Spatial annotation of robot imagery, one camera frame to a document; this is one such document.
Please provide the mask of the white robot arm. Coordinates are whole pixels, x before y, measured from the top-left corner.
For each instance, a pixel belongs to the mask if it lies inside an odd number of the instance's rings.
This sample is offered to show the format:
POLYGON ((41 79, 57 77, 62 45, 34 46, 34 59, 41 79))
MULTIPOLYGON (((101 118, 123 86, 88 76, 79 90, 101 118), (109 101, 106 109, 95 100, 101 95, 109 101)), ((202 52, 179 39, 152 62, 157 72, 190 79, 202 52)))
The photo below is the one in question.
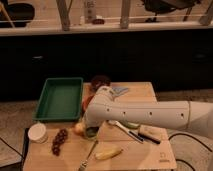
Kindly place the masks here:
POLYGON ((195 101, 116 102, 115 91, 100 87, 84 113, 85 134, 94 137, 106 120, 185 131, 213 140, 213 103, 195 101))

